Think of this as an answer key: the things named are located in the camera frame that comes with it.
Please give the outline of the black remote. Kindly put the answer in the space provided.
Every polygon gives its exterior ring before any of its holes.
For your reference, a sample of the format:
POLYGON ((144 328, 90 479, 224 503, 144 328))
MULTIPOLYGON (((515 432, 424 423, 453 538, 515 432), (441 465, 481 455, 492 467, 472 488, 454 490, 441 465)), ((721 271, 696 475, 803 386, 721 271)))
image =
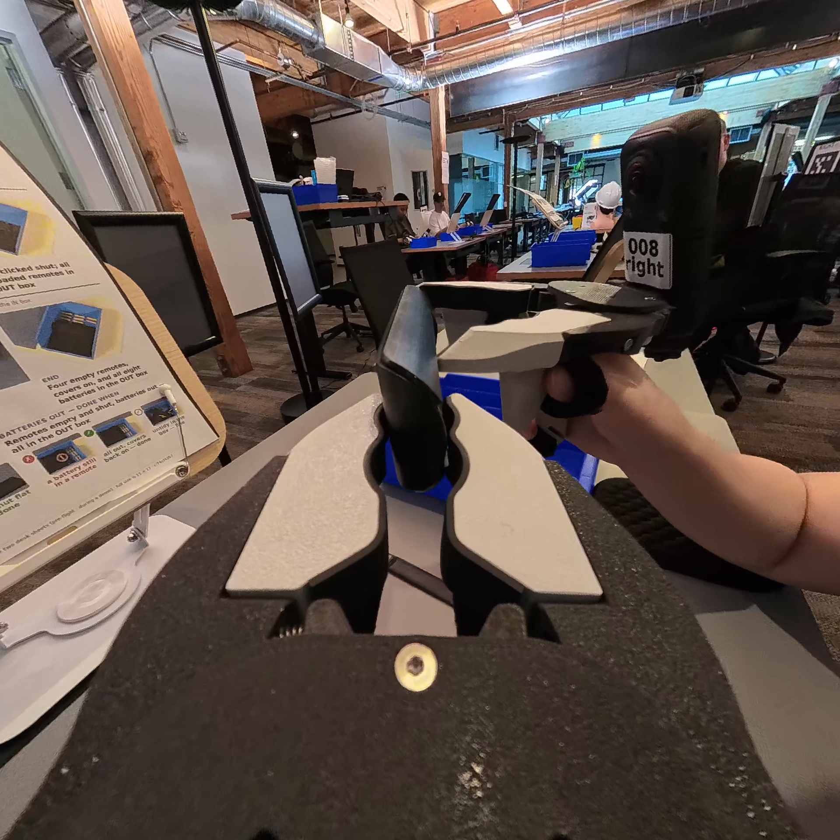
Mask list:
POLYGON ((419 286, 406 287, 378 349, 386 445, 405 490, 428 493, 445 478, 451 413, 442 395, 433 310, 419 286))

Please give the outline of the person's right hand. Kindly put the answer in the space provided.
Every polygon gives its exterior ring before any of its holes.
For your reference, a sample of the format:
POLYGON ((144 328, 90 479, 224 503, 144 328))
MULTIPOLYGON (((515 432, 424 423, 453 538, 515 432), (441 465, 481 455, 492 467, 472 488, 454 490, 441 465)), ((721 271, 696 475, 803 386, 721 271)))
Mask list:
POLYGON ((683 433, 682 412, 631 356, 599 353, 591 362, 602 374, 606 398, 599 413, 566 421, 565 438, 573 445, 626 467, 683 433))

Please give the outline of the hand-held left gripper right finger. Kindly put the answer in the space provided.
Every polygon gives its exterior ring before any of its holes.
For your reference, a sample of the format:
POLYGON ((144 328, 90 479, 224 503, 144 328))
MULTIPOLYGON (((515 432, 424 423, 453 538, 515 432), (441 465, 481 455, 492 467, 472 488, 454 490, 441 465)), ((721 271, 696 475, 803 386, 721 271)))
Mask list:
POLYGON ((443 581, 459 636, 480 633, 499 605, 526 623, 548 604, 596 604, 604 592, 544 458, 465 396, 447 399, 443 581))

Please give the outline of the person's right forearm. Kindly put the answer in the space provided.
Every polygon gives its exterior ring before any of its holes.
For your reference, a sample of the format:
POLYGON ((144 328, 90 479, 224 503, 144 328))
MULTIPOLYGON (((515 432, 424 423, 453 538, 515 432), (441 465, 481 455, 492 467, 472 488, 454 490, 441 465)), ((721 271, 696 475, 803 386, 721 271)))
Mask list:
POLYGON ((621 467, 646 499, 722 559, 780 583, 838 595, 838 473, 798 474, 727 451, 683 416, 688 425, 679 437, 621 467))

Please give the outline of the black pole stand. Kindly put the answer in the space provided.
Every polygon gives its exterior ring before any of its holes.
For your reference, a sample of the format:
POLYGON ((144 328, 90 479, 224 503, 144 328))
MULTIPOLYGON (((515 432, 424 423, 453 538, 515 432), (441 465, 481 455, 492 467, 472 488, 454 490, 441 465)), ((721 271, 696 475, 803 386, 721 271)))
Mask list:
POLYGON ((276 308, 280 315, 293 367, 301 388, 300 393, 286 399, 280 406, 281 419, 285 424, 290 424, 321 401, 320 385, 318 378, 308 372, 303 357, 298 331, 292 321, 293 310, 288 305, 286 278, 282 272, 282 266, 277 264, 273 254, 269 230, 260 208, 259 193, 250 174, 245 149, 239 135, 234 112, 230 105, 223 73, 217 59, 203 4, 199 1, 189 1, 186 6, 191 13, 196 27, 196 35, 202 48, 206 69, 213 86, 227 141, 234 157, 235 167, 245 194, 250 220, 255 228, 259 250, 266 266, 269 283, 275 294, 276 308))

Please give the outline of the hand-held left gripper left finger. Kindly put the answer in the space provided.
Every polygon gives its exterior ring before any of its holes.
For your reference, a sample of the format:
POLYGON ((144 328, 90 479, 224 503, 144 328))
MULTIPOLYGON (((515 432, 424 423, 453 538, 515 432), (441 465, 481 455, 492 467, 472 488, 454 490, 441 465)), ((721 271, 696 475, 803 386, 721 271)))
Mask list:
POLYGON ((225 592, 339 603, 357 634, 372 634, 389 571, 382 405, 352 405, 287 457, 225 592))

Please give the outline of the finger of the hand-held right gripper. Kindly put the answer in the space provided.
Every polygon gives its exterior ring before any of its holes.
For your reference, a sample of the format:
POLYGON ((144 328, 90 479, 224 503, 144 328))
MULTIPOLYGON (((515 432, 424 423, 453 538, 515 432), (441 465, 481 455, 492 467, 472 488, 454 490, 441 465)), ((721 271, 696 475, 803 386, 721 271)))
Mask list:
POLYGON ((573 309, 541 311, 469 327, 437 356, 442 373, 522 373, 591 356, 585 337, 609 330, 613 319, 573 309))
POLYGON ((421 291, 444 319, 508 320, 552 308, 592 309, 592 303, 560 288, 559 283, 518 281, 432 281, 421 291))

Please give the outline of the black office chair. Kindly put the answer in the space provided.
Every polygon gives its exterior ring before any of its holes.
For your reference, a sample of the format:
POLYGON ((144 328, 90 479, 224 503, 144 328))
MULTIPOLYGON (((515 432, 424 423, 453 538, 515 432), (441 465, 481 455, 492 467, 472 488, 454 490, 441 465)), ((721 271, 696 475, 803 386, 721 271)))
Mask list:
POLYGON ((831 271, 838 258, 838 162, 814 154, 813 166, 794 175, 752 247, 738 257, 741 265, 727 277, 724 297, 709 317, 716 330, 709 351, 709 391, 723 382, 729 397, 723 411, 735 411, 742 394, 735 375, 756 374, 770 381, 767 392, 782 392, 786 379, 761 366, 741 339, 756 323, 773 326, 781 357, 804 326, 826 326, 833 312, 826 304, 831 271))
POLYGON ((339 249, 379 347, 403 291, 415 285, 403 247, 394 239, 339 249))

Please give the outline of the instruction sheet on stand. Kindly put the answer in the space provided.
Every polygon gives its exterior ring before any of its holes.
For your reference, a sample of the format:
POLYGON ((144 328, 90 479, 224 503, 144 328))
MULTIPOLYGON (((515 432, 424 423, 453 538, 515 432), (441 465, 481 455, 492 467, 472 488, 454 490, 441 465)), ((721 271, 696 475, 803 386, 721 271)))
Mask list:
POLYGON ((2 147, 2 590, 133 522, 2 610, 1 740, 97 669, 194 528, 149 503, 212 463, 216 409, 146 301, 2 147))

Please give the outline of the wooden pillar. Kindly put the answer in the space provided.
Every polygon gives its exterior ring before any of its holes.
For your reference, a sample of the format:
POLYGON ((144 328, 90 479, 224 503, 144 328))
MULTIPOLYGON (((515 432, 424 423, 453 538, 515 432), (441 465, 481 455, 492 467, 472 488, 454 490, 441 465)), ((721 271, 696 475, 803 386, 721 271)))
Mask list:
POLYGON ((130 127, 159 204, 184 216, 223 342, 215 354, 225 376, 253 369, 196 211, 160 100, 122 1, 75 1, 95 57, 130 127))

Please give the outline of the wooden background desk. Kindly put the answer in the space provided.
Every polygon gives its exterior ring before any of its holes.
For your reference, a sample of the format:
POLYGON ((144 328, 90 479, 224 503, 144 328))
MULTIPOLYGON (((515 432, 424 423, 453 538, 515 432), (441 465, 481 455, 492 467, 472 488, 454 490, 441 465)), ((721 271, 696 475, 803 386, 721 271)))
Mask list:
POLYGON ((405 212, 408 208, 408 201, 341 201, 297 206, 301 218, 325 219, 325 224, 333 228, 379 224, 386 218, 396 218, 397 211, 405 212))

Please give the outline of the black floor sign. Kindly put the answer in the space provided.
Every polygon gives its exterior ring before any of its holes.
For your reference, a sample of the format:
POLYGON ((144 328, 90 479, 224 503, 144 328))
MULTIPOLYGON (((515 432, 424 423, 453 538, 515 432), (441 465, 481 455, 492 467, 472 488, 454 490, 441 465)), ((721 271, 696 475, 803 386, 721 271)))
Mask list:
POLYGON ((184 215, 73 211, 100 258, 142 290, 186 357, 222 344, 184 215))

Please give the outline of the blue plastic bin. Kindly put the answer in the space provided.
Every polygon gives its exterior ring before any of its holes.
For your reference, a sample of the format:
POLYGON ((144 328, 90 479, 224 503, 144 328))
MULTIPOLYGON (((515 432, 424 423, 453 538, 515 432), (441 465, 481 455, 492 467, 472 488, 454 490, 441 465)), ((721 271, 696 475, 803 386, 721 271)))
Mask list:
MULTIPOLYGON (((442 375, 440 387, 444 398, 455 393, 461 394, 497 419, 502 419, 501 389, 498 378, 449 373, 442 375)), ((548 460, 562 466, 585 491, 592 492, 596 470, 599 466, 598 458, 586 454, 568 441, 562 441, 548 460)), ((396 474, 390 442, 385 447, 384 483, 394 487, 403 487, 396 474)), ((426 496, 446 501, 452 488, 452 483, 444 476, 433 488, 424 493, 426 496)))

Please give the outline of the black display panel stand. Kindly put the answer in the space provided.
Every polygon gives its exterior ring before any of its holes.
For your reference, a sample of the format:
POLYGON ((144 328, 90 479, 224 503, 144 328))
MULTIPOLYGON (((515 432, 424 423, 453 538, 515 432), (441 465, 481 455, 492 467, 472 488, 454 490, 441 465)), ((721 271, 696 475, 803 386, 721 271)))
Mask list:
POLYGON ((282 403, 280 414, 288 424, 333 393, 321 388, 321 379, 342 384, 351 379, 352 374, 329 370, 324 361, 313 317, 313 310, 322 298, 292 187, 258 178, 254 179, 254 185, 259 218, 266 227, 284 298, 294 319, 297 346, 308 384, 307 393, 294 395, 282 403))

